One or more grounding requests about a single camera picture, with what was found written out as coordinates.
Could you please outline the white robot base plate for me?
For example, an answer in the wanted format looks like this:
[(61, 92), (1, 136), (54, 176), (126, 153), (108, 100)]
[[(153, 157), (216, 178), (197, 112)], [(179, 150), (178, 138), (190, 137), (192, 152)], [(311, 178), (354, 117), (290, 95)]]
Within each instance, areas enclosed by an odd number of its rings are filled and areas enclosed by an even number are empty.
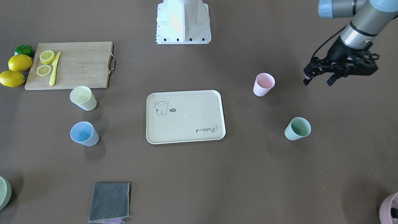
[(156, 44), (209, 44), (209, 6), (202, 0), (164, 0), (157, 6)]

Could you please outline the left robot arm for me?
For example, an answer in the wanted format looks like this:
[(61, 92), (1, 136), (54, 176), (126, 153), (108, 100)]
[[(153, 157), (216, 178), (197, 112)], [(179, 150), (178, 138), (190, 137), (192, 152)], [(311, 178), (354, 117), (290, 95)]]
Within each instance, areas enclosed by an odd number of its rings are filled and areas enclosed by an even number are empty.
[(326, 72), (331, 73), (327, 84), (333, 85), (349, 75), (370, 76), (378, 70), (378, 54), (369, 51), (372, 40), (397, 17), (396, 0), (320, 0), (318, 14), (323, 18), (351, 17), (351, 21), (336, 34), (337, 40), (325, 58), (312, 56), (304, 68), (304, 84)]

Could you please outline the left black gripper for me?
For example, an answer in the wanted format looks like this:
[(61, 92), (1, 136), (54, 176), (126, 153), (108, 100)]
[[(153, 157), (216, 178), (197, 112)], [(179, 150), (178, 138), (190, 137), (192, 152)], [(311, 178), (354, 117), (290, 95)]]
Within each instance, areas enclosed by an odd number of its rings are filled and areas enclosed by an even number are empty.
[(337, 79), (348, 77), (349, 75), (370, 76), (378, 70), (376, 60), (379, 54), (369, 51), (373, 45), (372, 41), (365, 41), (363, 49), (354, 49), (346, 46), (341, 38), (333, 43), (323, 59), (312, 56), (309, 64), (304, 68), (304, 85), (308, 85), (316, 76), (324, 73), (332, 73), (327, 80), (327, 85), (331, 86)]

